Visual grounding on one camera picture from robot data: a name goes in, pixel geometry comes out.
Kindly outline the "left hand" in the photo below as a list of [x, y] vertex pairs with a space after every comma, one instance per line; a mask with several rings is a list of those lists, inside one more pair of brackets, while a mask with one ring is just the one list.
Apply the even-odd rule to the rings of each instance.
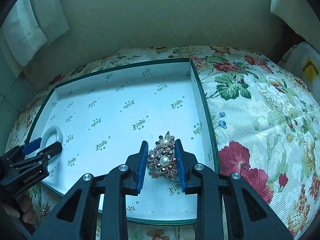
[[2, 206], [9, 216], [15, 218], [22, 217], [25, 223], [35, 224], [36, 214], [28, 192], [24, 193], [21, 197], [18, 198], [18, 204], [22, 211], [22, 215], [20, 215], [20, 213], [12, 206], [10, 206], [8, 203], [2, 203]]

